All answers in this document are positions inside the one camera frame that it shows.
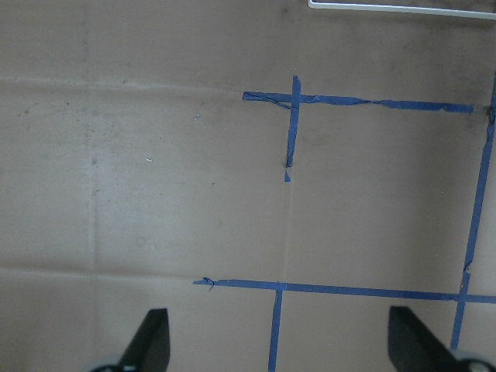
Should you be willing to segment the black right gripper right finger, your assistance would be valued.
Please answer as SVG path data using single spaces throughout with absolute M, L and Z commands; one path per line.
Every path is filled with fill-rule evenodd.
M 409 307 L 391 306 L 387 325 L 387 353 L 396 371 L 469 371 Z

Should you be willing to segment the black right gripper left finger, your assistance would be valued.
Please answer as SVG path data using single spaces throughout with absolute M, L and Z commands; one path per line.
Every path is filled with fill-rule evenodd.
M 118 371 L 166 371 L 170 347 L 167 309 L 150 309 L 120 358 Z

